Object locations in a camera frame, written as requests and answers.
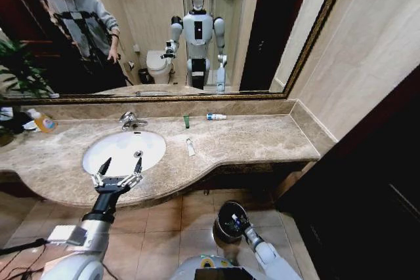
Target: marble countertop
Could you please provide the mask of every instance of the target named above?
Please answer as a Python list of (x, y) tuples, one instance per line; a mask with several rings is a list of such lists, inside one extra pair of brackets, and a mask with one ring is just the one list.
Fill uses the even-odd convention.
[(153, 85), (131, 85), (129, 87), (115, 88), (105, 90), (95, 94), (112, 94), (114, 96), (134, 96), (136, 92), (140, 92), (142, 96), (151, 95), (188, 95), (202, 94), (204, 90), (200, 90), (188, 85), (173, 84), (153, 84)]
[[(320, 154), (290, 115), (229, 116), (225, 121), (191, 117), (149, 118), (139, 130), (165, 139), (162, 160), (142, 173), (143, 179), (119, 198), (118, 205), (144, 205), (166, 200), (219, 165), (315, 161)], [(25, 133), (0, 148), (0, 170), (13, 170), (35, 193), (77, 207), (91, 207), (97, 193), (81, 166), (96, 140), (121, 132), (116, 119), (59, 121), (53, 133)], [(186, 139), (196, 155), (188, 156)]]

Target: gray hoodie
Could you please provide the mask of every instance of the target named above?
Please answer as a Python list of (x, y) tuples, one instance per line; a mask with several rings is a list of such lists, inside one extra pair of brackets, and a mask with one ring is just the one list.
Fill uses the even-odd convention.
[[(79, 12), (86, 11), (89, 13), (96, 13), (99, 19), (104, 23), (108, 30), (118, 29), (117, 20), (104, 8), (101, 0), (47, 0), (49, 7), (58, 14), (63, 12)], [(79, 45), (80, 53), (83, 57), (89, 57), (89, 44), (86, 37), (82, 34), (79, 27), (73, 20), (63, 19), (63, 22), (68, 28), (72, 39)], [(94, 18), (86, 19), (89, 27), (91, 38), (96, 46), (108, 56), (110, 51), (110, 44), (103, 28), (98, 24)]]

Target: person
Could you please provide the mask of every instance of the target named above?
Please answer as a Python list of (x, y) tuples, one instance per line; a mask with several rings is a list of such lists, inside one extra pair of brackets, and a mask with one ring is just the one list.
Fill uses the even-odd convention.
[(125, 87), (118, 63), (119, 26), (101, 0), (47, 0), (60, 25), (77, 45), (88, 72), (91, 92)]

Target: yellow label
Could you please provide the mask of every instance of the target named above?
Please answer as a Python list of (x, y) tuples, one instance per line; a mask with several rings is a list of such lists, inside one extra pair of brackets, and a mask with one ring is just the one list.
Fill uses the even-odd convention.
[(201, 268), (214, 268), (215, 263), (212, 261), (212, 259), (206, 257), (201, 261), (200, 266)]

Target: sink basin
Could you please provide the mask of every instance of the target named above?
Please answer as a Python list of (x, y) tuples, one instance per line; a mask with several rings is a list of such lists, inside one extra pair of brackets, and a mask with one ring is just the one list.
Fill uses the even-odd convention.
[(134, 131), (111, 134), (96, 141), (83, 156), (83, 168), (96, 174), (99, 167), (111, 157), (111, 165), (105, 176), (120, 177), (133, 173), (138, 161), (138, 151), (143, 151), (142, 170), (156, 165), (166, 151), (162, 136), (153, 132)]

